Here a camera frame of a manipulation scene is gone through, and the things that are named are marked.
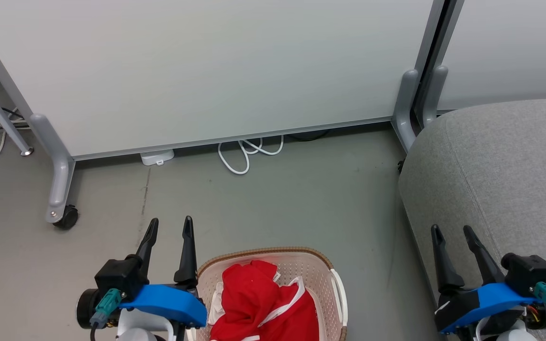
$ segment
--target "red cloth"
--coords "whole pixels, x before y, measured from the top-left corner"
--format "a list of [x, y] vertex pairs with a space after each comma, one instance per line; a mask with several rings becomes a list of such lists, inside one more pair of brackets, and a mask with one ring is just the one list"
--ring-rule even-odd
[[[223, 272], [225, 315], [212, 327], [212, 341], [242, 341], [247, 337], [259, 337], [261, 341], [319, 341], [315, 303], [302, 279], [280, 287], [273, 282], [276, 272], [277, 266], [259, 260]], [[302, 293], [298, 300], [286, 307], [297, 293]], [[276, 309], [280, 314], [264, 322]]]

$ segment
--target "brown basket rim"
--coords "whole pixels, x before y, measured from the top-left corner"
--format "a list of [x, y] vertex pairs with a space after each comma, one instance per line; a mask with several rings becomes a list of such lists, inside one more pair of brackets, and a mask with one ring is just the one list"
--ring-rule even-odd
[[330, 270], [334, 269], [334, 266], [332, 266], [332, 262], [326, 256], [324, 256], [321, 252], [315, 249], [303, 248], [300, 246], [287, 246], [282, 248], [261, 248], [261, 249], [246, 250], [246, 251], [233, 252], [230, 254], [214, 257], [210, 259], [209, 261], [207, 261], [206, 263], [203, 263], [202, 266], [200, 266], [199, 270], [197, 270], [197, 278], [199, 278], [206, 269], [208, 269], [210, 266], [214, 265], [215, 263], [218, 263], [219, 261], [245, 257], [249, 255], [262, 255], [262, 254], [273, 254], [273, 253], [282, 253], [282, 252], [302, 252], [305, 254], [311, 254], [321, 259], [321, 261], [325, 263], [328, 269]]

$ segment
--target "caster wheel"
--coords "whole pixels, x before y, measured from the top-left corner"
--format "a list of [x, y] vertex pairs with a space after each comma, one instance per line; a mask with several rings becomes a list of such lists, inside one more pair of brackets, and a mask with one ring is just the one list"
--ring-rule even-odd
[[79, 218], [79, 212], [74, 205], [66, 205], [64, 207], [63, 218], [58, 220], [58, 222], [53, 223], [52, 225], [58, 227], [62, 230], [68, 230], [71, 227], [75, 226], [77, 223], [77, 218]]

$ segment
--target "white cloth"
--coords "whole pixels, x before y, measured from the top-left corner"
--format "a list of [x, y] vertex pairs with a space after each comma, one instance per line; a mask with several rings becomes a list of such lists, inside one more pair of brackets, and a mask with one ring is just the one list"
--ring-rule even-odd
[[210, 326], [213, 326], [222, 315], [225, 315], [225, 309], [223, 309], [223, 289], [225, 289], [223, 282], [219, 281], [216, 283], [210, 313], [208, 313], [208, 324]]

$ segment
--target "basket handle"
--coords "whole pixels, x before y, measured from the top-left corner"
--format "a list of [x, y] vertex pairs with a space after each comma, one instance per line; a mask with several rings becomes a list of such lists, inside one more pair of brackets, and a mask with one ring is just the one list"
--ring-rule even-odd
[[346, 327], [347, 321], [349, 320], [349, 308], [347, 306], [345, 286], [336, 270], [330, 269], [330, 272], [332, 272], [332, 283], [334, 283], [334, 297], [336, 298], [336, 305], [338, 308], [338, 318], [342, 322], [343, 327]]

